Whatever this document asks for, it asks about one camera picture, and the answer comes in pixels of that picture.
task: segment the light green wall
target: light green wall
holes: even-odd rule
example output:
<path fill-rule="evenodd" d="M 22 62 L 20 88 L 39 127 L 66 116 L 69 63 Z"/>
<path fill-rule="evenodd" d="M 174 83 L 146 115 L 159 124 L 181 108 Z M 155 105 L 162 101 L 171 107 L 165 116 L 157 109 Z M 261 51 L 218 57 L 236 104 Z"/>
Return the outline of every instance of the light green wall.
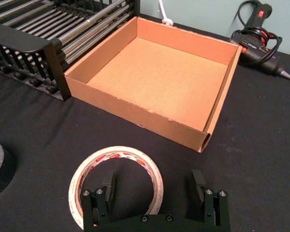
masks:
<path fill-rule="evenodd" d="M 230 37 L 243 26 L 238 18 L 234 21 L 237 8 L 243 0 L 163 0 L 168 18 L 176 23 Z M 263 27 L 283 37 L 279 51 L 290 54 L 290 0 L 261 0 L 272 6 L 271 16 Z M 158 0 L 141 0 L 143 14 L 162 18 Z M 252 8 L 243 7 L 242 18 L 248 19 Z"/>

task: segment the black tablecloth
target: black tablecloth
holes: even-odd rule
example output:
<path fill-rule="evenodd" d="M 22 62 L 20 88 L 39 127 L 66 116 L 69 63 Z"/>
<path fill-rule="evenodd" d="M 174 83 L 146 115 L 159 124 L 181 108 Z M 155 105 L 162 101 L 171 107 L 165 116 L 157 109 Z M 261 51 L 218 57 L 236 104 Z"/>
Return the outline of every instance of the black tablecloth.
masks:
<path fill-rule="evenodd" d="M 290 56 L 281 55 L 290 72 Z M 201 154 L 78 99 L 60 102 L 0 75 L 0 143 L 17 159 L 0 194 L 0 232 L 81 231 L 68 187 L 91 153 L 126 145 L 147 153 L 164 181 L 161 213 L 185 217 L 193 208 L 188 182 L 200 169 L 229 196 L 232 231 L 290 232 L 290 81 L 238 67 L 208 148 Z M 113 219 L 144 213 L 153 189 L 146 171 L 126 159 L 94 169 L 95 189 L 116 173 Z"/>

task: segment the cardboard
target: cardboard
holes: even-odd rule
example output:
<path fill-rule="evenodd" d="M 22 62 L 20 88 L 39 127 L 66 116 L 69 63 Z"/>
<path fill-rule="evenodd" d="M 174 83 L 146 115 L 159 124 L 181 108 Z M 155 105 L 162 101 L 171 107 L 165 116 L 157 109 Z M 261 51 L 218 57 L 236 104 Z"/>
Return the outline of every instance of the cardboard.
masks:
<path fill-rule="evenodd" d="M 65 72 L 72 95 L 202 152 L 241 47 L 133 18 Z"/>

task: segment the black power cord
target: black power cord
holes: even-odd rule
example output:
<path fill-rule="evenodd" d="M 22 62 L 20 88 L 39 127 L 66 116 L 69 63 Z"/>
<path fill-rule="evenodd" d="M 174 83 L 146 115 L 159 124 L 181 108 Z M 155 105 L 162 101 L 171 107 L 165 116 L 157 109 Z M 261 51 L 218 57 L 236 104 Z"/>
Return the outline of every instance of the black power cord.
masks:
<path fill-rule="evenodd" d="M 267 54 L 265 54 L 263 57 L 259 58 L 258 60 L 252 61 L 252 62 L 241 62 L 241 64 L 243 64 L 243 65 L 249 65 L 249 66 L 250 65 L 259 65 L 259 64 L 267 62 L 270 58 L 272 58 L 275 55 L 280 44 L 282 43 L 282 37 L 277 36 L 274 33 L 268 32 L 264 28 L 260 28 L 260 27 L 247 28 L 246 23 L 243 21 L 243 19 L 241 17 L 241 9 L 246 4 L 252 4 L 254 6 L 254 8 L 257 8 L 258 6 L 262 5 L 262 3 L 258 0 L 247 0 L 247 1 L 244 1 L 240 4 L 240 6 L 237 10 L 237 16 L 245 28 L 243 30 L 236 30 L 235 32 L 233 32 L 232 37 L 237 32 L 239 32 L 241 34 L 254 34 L 254 35 L 261 37 L 261 40 L 262 40 L 264 47 L 267 46 L 267 43 L 269 40 L 276 40 L 276 45 L 271 50 L 269 50 L 269 52 Z"/>

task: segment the metal rods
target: metal rods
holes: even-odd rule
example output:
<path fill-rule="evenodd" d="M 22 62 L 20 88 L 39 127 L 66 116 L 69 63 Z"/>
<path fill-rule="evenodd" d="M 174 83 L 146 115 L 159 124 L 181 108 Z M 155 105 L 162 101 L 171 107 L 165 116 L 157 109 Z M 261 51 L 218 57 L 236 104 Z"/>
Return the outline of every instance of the metal rods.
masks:
<path fill-rule="evenodd" d="M 18 1 L 3 0 L 0 2 L 0 9 Z M 109 5 L 104 4 L 102 0 L 98 2 L 100 3 L 100 11 L 97 13 L 83 12 L 78 14 L 75 7 L 85 9 L 86 4 L 92 4 L 93 8 L 93 2 L 74 1 L 74 4 L 70 4 L 74 8 L 67 10 L 65 8 L 67 5 L 54 7 L 54 3 L 48 0 L 28 0 L 27 3 L 20 3 L 13 9 L 1 13 L 0 21 L 38 3 L 36 8 L 31 8 L 24 14 L 18 14 L 18 17 L 3 23 L 3 25 L 9 27 L 16 25 L 16 30 L 47 40 L 58 38 L 62 44 L 60 60 L 65 60 L 66 63 L 71 64 L 130 16 L 131 5 L 127 4 L 129 0 L 109 0 Z M 17 62 L 21 62 L 21 64 L 29 62 L 33 67 L 44 68 L 43 59 L 38 53 L 21 54 L 21 52 L 10 51 L 8 48 L 0 46 L 0 54 L 2 53 L 4 56 L 17 59 Z"/>
<path fill-rule="evenodd" d="M 5 19 L 8 16 L 16 14 L 17 12 L 22 11 L 25 8 L 30 7 L 31 5 L 33 5 L 33 4 L 37 3 L 37 2 L 40 2 L 40 1 L 42 1 L 42 0 L 31 0 L 31 1 L 27 2 L 27 3 L 25 3 L 25 4 L 17 6 L 15 8 L 11 9 L 11 10 L 3 12 L 3 13 L 0 14 L 0 20 L 3 20 L 3 19 Z"/>

